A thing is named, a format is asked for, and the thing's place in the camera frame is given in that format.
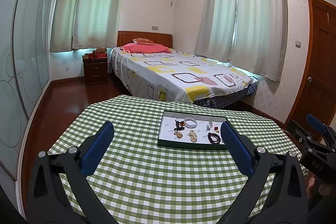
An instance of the sliding glass door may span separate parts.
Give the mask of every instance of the sliding glass door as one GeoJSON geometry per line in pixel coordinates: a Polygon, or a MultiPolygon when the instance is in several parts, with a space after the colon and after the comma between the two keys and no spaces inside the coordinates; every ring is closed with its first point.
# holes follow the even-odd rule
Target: sliding glass door
{"type": "Polygon", "coordinates": [[[50,79],[51,0],[0,0],[0,183],[17,179],[22,140],[50,79]]]}

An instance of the dark bead bracelet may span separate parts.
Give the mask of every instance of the dark bead bracelet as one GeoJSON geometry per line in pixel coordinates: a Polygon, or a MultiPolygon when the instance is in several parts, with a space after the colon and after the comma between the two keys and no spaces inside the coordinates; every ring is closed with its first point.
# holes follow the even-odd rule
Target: dark bead bracelet
{"type": "Polygon", "coordinates": [[[216,133],[210,133],[209,132],[208,133],[208,139],[209,139],[209,142],[212,143],[212,144],[219,144],[221,142],[221,138],[216,133]]]}

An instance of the white wall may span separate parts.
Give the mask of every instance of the white wall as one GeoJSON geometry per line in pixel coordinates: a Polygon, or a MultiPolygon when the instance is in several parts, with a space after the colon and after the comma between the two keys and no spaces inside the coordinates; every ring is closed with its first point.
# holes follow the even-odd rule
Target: white wall
{"type": "Polygon", "coordinates": [[[204,0],[176,0],[173,47],[182,52],[193,53],[204,0]]]}
{"type": "MultiPolygon", "coordinates": [[[[122,0],[119,30],[172,33],[176,0],[172,7],[170,4],[171,0],[122,0]],[[152,30],[152,26],[158,26],[159,30],[152,30]]],[[[49,62],[52,80],[83,76],[82,55],[92,50],[51,52],[49,62]]]]}
{"type": "Polygon", "coordinates": [[[173,32],[172,0],[122,0],[119,30],[169,33],[173,32]]]}
{"type": "MultiPolygon", "coordinates": [[[[336,5],[336,0],[326,0],[336,5]]],[[[279,84],[263,80],[255,95],[246,100],[253,107],[285,122],[300,87],[309,42],[308,0],[288,0],[288,39],[279,84]],[[301,48],[295,47],[295,41],[301,48]]]]}

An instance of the white bangle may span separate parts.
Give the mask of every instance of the white bangle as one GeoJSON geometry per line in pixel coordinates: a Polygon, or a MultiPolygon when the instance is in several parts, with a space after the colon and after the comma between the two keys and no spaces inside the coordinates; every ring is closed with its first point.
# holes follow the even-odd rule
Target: white bangle
{"type": "Polygon", "coordinates": [[[193,118],[185,118],[183,120],[183,122],[184,122],[184,126],[187,127],[187,128],[195,128],[197,126],[197,121],[193,118]]]}

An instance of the wooden floor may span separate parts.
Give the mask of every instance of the wooden floor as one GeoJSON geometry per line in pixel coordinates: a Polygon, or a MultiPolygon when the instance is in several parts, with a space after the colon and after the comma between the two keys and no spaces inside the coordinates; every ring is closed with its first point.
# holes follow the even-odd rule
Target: wooden floor
{"type": "Polygon", "coordinates": [[[83,78],[51,82],[36,111],[25,145],[21,177],[24,206],[38,152],[48,151],[87,106],[122,94],[130,95],[120,80],[112,75],[109,75],[108,84],[100,85],[85,86],[83,78]]]}

